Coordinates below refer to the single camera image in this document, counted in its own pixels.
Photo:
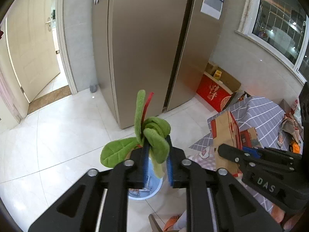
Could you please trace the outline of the person's right hand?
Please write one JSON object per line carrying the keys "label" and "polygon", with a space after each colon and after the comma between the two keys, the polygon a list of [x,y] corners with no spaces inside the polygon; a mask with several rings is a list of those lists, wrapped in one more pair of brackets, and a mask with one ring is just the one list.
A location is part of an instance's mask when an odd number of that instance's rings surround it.
{"label": "person's right hand", "polygon": [[304,211],[300,211],[298,214],[295,215],[288,215],[283,211],[279,206],[273,205],[271,216],[272,218],[280,224],[283,231],[291,230],[299,221],[299,219],[304,214]]}

